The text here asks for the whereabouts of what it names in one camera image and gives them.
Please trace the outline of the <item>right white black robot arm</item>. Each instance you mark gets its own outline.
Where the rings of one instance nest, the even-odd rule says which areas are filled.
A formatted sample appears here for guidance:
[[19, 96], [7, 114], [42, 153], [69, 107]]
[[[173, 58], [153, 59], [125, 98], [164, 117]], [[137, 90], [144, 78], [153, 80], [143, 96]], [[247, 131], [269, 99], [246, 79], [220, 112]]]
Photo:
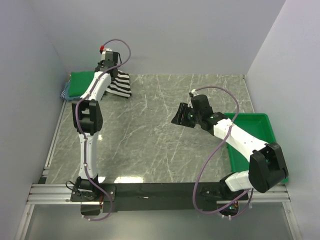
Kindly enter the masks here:
[[249, 134], [221, 112], [214, 112], [206, 95], [191, 97], [190, 103], [181, 102], [171, 123], [188, 128], [196, 125], [214, 137], [225, 140], [249, 163], [249, 168], [235, 172], [221, 180], [219, 193], [230, 200], [237, 191], [255, 189], [265, 193], [289, 176], [281, 146], [268, 143]]

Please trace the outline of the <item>green tank top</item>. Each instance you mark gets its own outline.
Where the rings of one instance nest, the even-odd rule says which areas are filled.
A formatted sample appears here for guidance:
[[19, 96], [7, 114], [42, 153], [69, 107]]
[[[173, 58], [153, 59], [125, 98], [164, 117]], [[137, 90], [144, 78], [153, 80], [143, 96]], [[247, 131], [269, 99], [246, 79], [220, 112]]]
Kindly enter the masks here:
[[71, 72], [68, 88], [69, 97], [82, 96], [87, 91], [94, 76], [94, 71]]

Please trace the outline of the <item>black white striped tank top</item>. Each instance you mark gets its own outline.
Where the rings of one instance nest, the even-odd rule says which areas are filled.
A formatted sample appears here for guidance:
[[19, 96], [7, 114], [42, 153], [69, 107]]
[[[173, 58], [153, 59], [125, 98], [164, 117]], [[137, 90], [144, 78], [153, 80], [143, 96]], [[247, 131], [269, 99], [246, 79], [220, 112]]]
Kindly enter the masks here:
[[111, 78], [111, 83], [107, 86], [105, 93], [130, 98], [132, 96], [130, 75], [118, 70], [117, 75]]

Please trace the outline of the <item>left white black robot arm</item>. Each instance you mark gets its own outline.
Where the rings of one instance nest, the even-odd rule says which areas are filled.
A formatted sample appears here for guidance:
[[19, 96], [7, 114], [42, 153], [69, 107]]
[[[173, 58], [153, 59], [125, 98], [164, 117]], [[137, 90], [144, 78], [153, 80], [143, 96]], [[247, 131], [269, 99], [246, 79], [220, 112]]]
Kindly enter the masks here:
[[118, 53], [111, 49], [105, 48], [100, 53], [101, 61], [94, 70], [89, 86], [71, 105], [73, 125], [80, 141], [80, 169], [74, 188], [82, 192], [88, 201], [94, 201], [100, 195], [97, 186], [97, 141], [103, 126], [103, 116], [99, 101], [112, 81], [111, 74], [117, 70], [112, 69], [108, 73], [104, 71], [118, 63]]

